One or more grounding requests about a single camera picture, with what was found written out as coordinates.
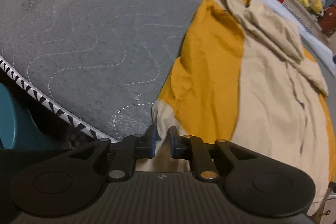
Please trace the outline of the beige and mustard hoodie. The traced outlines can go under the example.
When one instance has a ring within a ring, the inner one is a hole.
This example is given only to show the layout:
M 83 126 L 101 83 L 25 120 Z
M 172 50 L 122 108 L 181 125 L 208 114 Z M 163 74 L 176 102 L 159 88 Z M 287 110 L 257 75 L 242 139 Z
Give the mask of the beige and mustard hoodie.
M 297 26 L 259 0 L 203 0 L 152 108 L 206 143 L 230 140 L 306 172 L 321 206 L 335 175 L 327 83 Z

